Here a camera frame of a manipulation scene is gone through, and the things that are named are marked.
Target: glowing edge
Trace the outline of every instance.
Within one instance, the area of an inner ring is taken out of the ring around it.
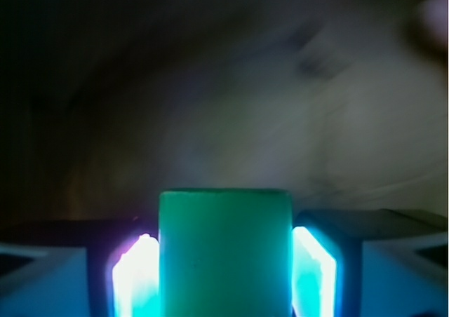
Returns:
[[[116,317],[159,317],[159,242],[148,234],[141,235],[113,267],[112,282]],[[134,312],[134,306],[149,301],[152,303],[145,313]]]
[[[295,227],[293,229],[293,243],[296,244],[297,241],[300,241],[313,259],[320,262],[321,272],[323,274],[320,291],[320,315],[321,317],[333,317],[335,308],[335,276],[337,273],[337,262],[314,238],[307,228]],[[297,262],[300,262],[300,260],[296,259],[295,248],[293,248],[293,268],[295,268]],[[295,276],[292,276],[293,294],[296,291],[294,279]]]

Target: white light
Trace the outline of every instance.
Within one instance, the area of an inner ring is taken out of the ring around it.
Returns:
[[[297,317],[303,316],[304,313],[307,317],[334,316],[336,271],[335,259],[309,230],[305,227],[295,227],[292,291],[293,308]]]
[[[112,282],[116,317],[159,317],[159,242],[141,235],[112,269]]]

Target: green block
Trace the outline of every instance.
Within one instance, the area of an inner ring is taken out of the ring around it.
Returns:
[[[287,192],[165,191],[159,234],[162,316],[291,316]]]

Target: glowing light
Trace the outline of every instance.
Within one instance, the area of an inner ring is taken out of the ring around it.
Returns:
[[[159,242],[141,235],[112,269],[112,282],[116,317],[159,317]]]
[[[293,229],[293,308],[297,317],[333,317],[337,262],[305,227]]]

